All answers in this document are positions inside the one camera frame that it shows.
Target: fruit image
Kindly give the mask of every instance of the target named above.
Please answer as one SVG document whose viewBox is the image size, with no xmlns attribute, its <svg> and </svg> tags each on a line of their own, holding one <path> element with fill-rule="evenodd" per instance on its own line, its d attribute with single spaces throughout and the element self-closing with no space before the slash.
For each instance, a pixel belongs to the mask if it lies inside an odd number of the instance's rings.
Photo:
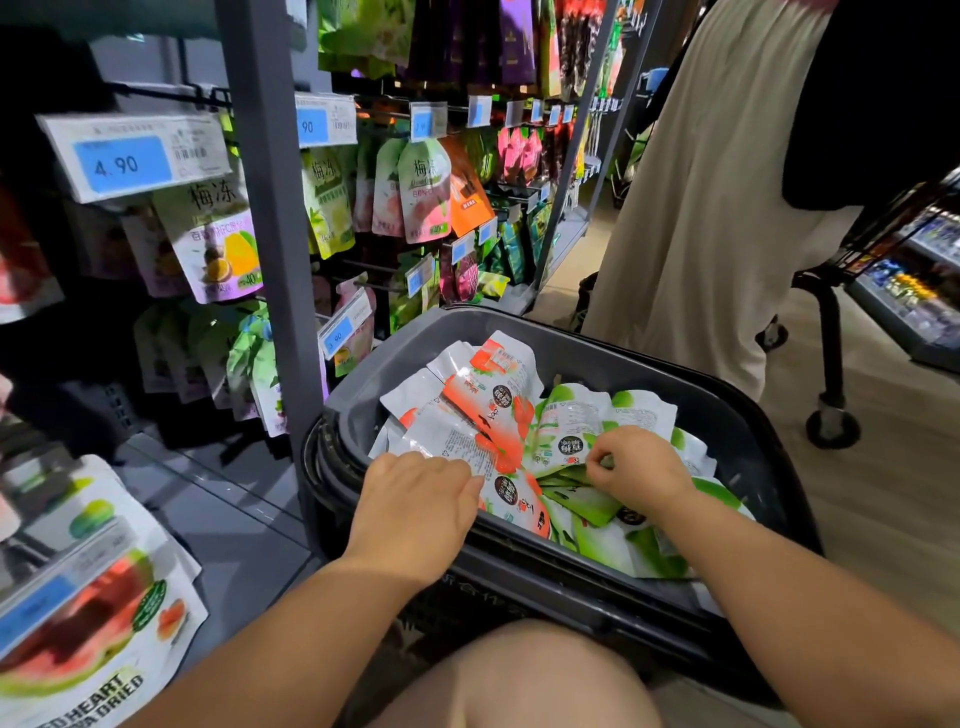
<svg viewBox="0 0 960 728">
<path fill-rule="evenodd" d="M 233 269 L 233 274 L 240 278 L 247 273 L 252 273 L 260 267 L 260 259 L 256 256 L 256 245 L 252 245 L 250 240 L 252 235 L 245 236 L 243 232 L 233 232 L 224 239 L 224 249 L 227 253 L 229 266 Z"/>
<path fill-rule="evenodd" d="M 156 635 L 166 642 L 177 634 L 180 625 L 183 624 L 183 618 L 186 616 L 186 605 L 182 599 L 177 599 L 167 609 L 160 612 L 156 620 Z"/>
<path fill-rule="evenodd" d="M 153 567 L 131 551 L 0 661 L 0 695 L 43 696 L 83 682 L 133 636 Z"/>
<path fill-rule="evenodd" d="M 70 535 L 75 539 L 89 536 L 113 518 L 113 505 L 106 500 L 90 501 L 83 512 L 70 522 Z"/>
</svg>

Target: wooden floor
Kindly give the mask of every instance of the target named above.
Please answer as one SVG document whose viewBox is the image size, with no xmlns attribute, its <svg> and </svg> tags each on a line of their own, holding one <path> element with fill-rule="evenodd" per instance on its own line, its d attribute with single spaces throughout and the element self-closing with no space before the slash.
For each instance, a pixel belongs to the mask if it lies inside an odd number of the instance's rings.
<svg viewBox="0 0 960 728">
<path fill-rule="evenodd" d="M 578 281 L 599 268 L 614 219 L 601 211 L 531 318 L 569 316 Z M 802 291 L 791 291 L 780 312 L 790 339 L 770 355 L 761 405 L 800 474 L 828 558 L 960 636 L 960 381 L 912 364 L 856 303 L 840 298 L 848 410 L 862 440 L 840 451 L 806 440 L 823 363 L 817 306 Z M 791 721 L 686 681 L 661 689 L 658 701 L 671 728 Z"/>
</svg>

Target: price label holder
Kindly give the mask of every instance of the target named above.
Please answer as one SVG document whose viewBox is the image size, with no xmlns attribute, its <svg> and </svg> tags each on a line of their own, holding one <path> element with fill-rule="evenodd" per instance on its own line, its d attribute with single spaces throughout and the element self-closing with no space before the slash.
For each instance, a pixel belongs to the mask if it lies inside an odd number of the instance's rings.
<svg viewBox="0 0 960 728">
<path fill-rule="evenodd" d="M 492 108 L 492 96 L 470 96 L 467 107 L 468 128 L 488 127 L 490 125 L 490 112 Z"/>
<path fill-rule="evenodd" d="M 511 127 L 518 127 L 523 123 L 523 106 L 522 101 L 508 101 L 507 102 L 507 118 L 504 121 L 503 126 L 508 129 Z"/>
<path fill-rule="evenodd" d="M 357 143 L 353 99 L 336 93 L 295 93 L 301 149 Z"/>
<path fill-rule="evenodd" d="M 496 237 L 496 218 L 488 220 L 477 229 L 477 245 L 483 246 Z"/>
<path fill-rule="evenodd" d="M 215 114 L 38 116 L 81 204 L 230 173 Z"/>
<path fill-rule="evenodd" d="M 433 279 L 434 257 L 431 253 L 406 273 L 407 295 L 413 298 L 417 292 Z"/>
<path fill-rule="evenodd" d="M 450 265 L 456 265 L 476 248 L 477 231 L 470 231 L 450 244 Z"/>
<path fill-rule="evenodd" d="M 133 548 L 122 519 L 112 519 L 92 535 L 60 552 L 0 602 L 0 659 L 26 640 L 94 579 Z"/>
<path fill-rule="evenodd" d="M 338 352 L 350 336 L 360 328 L 371 315 L 370 298 L 367 289 L 361 287 L 347 305 L 341 308 L 317 334 L 324 359 L 329 361 Z"/>
</svg>

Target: person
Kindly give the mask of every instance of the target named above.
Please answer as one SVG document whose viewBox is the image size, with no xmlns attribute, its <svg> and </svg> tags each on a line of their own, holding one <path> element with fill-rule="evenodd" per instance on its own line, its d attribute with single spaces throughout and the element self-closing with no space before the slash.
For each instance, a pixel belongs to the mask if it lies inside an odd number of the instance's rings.
<svg viewBox="0 0 960 728">
<path fill-rule="evenodd" d="M 599 465 L 607 454 L 611 471 Z M 587 471 L 597 488 L 666 532 L 801 724 L 958 724 L 960 643 L 700 493 L 665 440 L 634 426 L 607 432 Z M 397 613 L 450 567 L 481 485 L 462 460 L 378 457 L 343 556 L 174 682 L 128 728 L 332 725 Z M 562 627 L 522 621 L 434 666 L 370 728 L 533 725 L 662 722 L 622 658 Z"/>
<path fill-rule="evenodd" d="M 716 2 L 651 104 L 662 103 L 660 119 L 610 237 L 584 335 L 759 399 L 766 355 L 756 337 L 794 274 L 831 258 L 865 206 L 960 162 L 952 106 L 898 114 L 902 144 L 889 150 L 883 140 L 890 89 L 935 97 L 955 73 L 948 49 L 960 5 L 898 7 Z"/>
</svg>

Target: hanging snack packet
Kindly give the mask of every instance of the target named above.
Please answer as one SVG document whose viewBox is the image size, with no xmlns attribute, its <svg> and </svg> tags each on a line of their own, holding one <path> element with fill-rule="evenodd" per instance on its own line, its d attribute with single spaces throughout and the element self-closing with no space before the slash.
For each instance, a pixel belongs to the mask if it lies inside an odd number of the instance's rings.
<svg viewBox="0 0 960 728">
<path fill-rule="evenodd" d="M 450 159 L 450 222 L 458 236 L 493 219 L 493 208 L 458 136 L 440 139 Z"/>
<path fill-rule="evenodd" d="M 166 313 L 167 305 L 154 303 L 141 313 L 133 323 L 133 343 L 140 364 L 143 391 L 148 395 L 176 392 L 177 386 L 170 375 L 170 364 L 156 335 Z"/>
<path fill-rule="evenodd" d="M 543 391 L 533 350 L 496 331 L 444 386 L 444 396 L 487 435 L 515 470 L 534 421 L 533 400 Z"/>
<path fill-rule="evenodd" d="M 631 389 L 611 397 L 613 419 L 618 425 L 636 425 L 670 440 L 677 421 L 677 405 L 668 404 L 653 392 Z"/>
<path fill-rule="evenodd" d="M 486 438 L 442 403 L 424 407 L 403 442 L 408 450 L 419 450 L 427 456 L 466 460 L 474 475 L 484 476 L 481 509 L 543 538 L 550 537 L 550 518 L 540 501 L 537 480 L 520 468 L 501 470 L 501 464 L 491 457 Z"/>
<path fill-rule="evenodd" d="M 407 242 L 450 234 L 450 158 L 436 139 L 407 144 L 397 167 Z"/>
<path fill-rule="evenodd" d="M 406 139 L 387 139 L 376 153 L 371 225 L 374 234 L 403 237 L 403 204 L 396 166 L 406 146 Z"/>
<path fill-rule="evenodd" d="M 376 157 L 382 139 L 369 130 L 359 134 L 357 142 L 357 191 L 353 205 L 353 229 L 370 232 L 373 223 L 373 187 L 376 181 Z"/>
<path fill-rule="evenodd" d="M 314 147 L 300 152 L 303 162 L 303 204 L 310 219 L 310 231 L 320 256 L 353 247 L 350 205 L 337 155 L 331 147 Z"/>
<path fill-rule="evenodd" d="M 190 285 L 154 206 L 146 201 L 129 207 L 120 217 L 120 224 L 127 234 L 147 293 L 155 299 L 189 294 Z"/>
<path fill-rule="evenodd" d="M 356 278 L 344 280 L 337 284 L 337 294 L 340 296 L 334 313 L 339 311 L 356 295 L 356 292 L 363 288 L 367 299 L 370 301 L 370 316 L 368 316 L 360 326 L 350 335 L 344 345 L 333 354 L 333 365 L 336 376 L 346 376 L 354 369 L 357 364 L 367 358 L 373 348 L 373 313 L 376 311 L 376 296 L 373 291 L 362 285 L 367 282 L 367 273 L 361 273 Z"/>
<path fill-rule="evenodd" d="M 699 437 L 674 427 L 673 434 L 670 436 L 670 445 L 680 455 L 680 459 L 684 461 L 691 475 L 712 478 L 716 473 L 717 461 L 707 457 L 707 443 Z"/>
</svg>

